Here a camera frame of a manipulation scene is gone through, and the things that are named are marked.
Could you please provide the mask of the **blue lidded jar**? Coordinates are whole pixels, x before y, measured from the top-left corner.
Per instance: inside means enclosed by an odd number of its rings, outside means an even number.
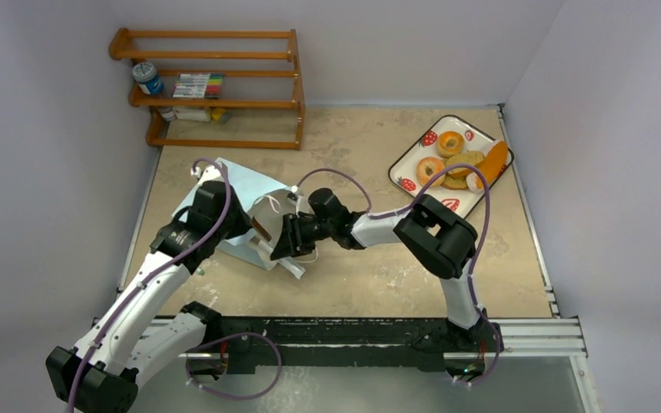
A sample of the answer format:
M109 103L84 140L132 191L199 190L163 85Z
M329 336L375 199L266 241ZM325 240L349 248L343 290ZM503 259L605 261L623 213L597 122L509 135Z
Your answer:
M156 66L148 61L137 63L132 68L134 81L146 95L159 95L164 90L164 82Z

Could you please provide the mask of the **small white box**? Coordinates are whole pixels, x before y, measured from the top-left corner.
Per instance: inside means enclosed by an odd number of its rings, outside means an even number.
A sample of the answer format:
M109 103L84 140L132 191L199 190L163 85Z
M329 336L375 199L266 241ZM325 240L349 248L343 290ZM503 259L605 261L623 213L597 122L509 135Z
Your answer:
M178 120L201 122L210 122L212 120L210 113L203 108L173 107L173 110Z

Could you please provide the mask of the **brown fake bread piece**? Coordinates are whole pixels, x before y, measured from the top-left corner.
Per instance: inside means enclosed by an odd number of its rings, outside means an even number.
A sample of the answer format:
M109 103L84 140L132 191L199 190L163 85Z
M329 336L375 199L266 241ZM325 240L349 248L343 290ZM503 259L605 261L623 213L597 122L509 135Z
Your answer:
M453 178L450 175L445 175L442 181L442 187L450 190L465 190L468 185L465 178Z

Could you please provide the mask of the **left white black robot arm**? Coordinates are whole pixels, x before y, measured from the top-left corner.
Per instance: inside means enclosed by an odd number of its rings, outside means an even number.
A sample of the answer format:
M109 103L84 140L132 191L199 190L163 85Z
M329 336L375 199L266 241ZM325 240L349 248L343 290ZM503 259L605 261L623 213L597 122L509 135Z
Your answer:
M189 204L161 227L138 273L72 347L56 347L46 370L70 412L126 412L140 388L179 354L215 350L221 316L198 302L185 305L160 331L144 338L158 311L226 239L250 231L250 218L223 181L195 187Z

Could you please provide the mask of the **light blue paper bag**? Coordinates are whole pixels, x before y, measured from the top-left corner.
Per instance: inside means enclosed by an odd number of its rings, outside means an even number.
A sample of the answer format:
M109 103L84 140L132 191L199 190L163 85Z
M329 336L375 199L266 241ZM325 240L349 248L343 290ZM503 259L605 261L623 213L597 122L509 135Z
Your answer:
M206 158L198 158L192 164L190 168L190 174L196 178L198 182L189 190L186 197L173 212L173 215L176 215L182 208L192 204L196 189L199 187L200 183L203 182L202 176L205 173L208 173L207 178L209 180L216 177L221 177L220 173L213 166L214 163L226 169L229 183L233 187L232 192L237 195L242 208L247 214L250 214L250 209L266 196L272 197L270 203L277 211L279 211L281 195L276 194L275 192L281 190L290 190L290 186L279 182L270 176L266 176L262 173L246 168L238 163L233 163L221 157L217 158L211 163L210 166L207 167L199 167L198 163L201 162L208 163L209 160ZM256 249L254 244L250 243L250 239L254 235L255 233L251 232L249 235L226 239L219 243L216 249L239 260L248 262L252 265L269 271L275 267L277 262L271 262L267 257L265 257Z

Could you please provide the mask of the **metal tongs with white handle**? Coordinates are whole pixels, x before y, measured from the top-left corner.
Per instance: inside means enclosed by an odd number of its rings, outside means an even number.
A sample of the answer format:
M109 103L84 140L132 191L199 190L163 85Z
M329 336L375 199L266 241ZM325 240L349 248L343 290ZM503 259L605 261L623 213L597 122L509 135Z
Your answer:
M268 271L274 268L283 268L296 280L300 280L306 269L294 258L272 259L271 255L276 246L276 237L273 237L257 218L252 218L250 222L255 234L248 242L248 246L258 254L261 266Z

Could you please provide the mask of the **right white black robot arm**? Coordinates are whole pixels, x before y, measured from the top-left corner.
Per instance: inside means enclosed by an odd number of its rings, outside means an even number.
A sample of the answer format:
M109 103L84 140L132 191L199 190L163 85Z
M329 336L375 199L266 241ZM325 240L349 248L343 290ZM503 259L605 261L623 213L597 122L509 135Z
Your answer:
M311 193L308 203L310 213L282 216L271 260L306 256L315 250L317 242L328 238L346 250L401 243L440 279L451 323L450 342L468 350L481 341L481 308L474 297L471 272L478 233L462 217L426 194L410 209L383 213L379 218L351 212L328 188Z

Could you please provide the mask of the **white orange fake bread slice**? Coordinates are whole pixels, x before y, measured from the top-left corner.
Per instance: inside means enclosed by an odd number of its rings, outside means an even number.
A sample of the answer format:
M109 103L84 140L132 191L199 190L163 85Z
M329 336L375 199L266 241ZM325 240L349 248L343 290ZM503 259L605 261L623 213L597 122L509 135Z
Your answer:
M483 161L477 166L485 182L490 186L503 171L509 155L508 144L504 140L498 140L485 154ZM484 190L484 183L475 172L466 177L467 188L473 192Z

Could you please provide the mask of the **small yellow block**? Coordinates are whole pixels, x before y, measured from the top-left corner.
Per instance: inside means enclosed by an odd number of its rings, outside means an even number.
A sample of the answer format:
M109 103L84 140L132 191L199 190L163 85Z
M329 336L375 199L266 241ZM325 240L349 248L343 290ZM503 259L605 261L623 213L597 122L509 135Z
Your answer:
M220 125L225 124L232 117L232 115L223 108L212 108L210 115L212 120Z

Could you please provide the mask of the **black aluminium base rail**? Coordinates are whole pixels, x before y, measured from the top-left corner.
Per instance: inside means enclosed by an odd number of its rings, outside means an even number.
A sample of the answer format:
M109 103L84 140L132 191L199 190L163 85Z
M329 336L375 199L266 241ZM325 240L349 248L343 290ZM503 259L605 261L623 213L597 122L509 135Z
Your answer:
M180 354L224 362L229 373L259 366L413 367L476 379L505 357L576 357L586 354L576 318L504 318L471 330L445 318L223 317L180 313L153 319L101 342L105 367L136 370L147 379Z

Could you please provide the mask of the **orange wooden shelf rack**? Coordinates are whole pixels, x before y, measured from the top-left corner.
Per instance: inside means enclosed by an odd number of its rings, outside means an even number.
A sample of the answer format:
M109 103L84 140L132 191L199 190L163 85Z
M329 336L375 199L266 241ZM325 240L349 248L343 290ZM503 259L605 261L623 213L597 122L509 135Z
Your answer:
M136 40L283 40L281 52L209 51L209 50L143 50ZM287 31L176 31L130 30L120 28L108 47L111 59L131 61L138 74L129 93L129 103L147 107L151 123L145 136L149 146L224 147L246 149L298 150L302 146L306 105L300 65L298 35ZM289 70L202 70L158 69L158 60L273 60L286 61ZM229 99L223 97L225 82L233 78L280 78L292 80L290 96L284 100ZM167 109L197 108L214 122L222 120L230 109L277 109L296 113L295 136L290 141L228 139L168 139Z

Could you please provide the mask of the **box of coloured markers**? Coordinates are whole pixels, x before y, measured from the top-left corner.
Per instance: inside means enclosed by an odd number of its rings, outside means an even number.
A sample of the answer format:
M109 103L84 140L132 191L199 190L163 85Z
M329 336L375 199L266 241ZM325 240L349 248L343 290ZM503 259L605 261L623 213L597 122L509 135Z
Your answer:
M223 73L181 73L176 77L172 97L218 99L224 80Z

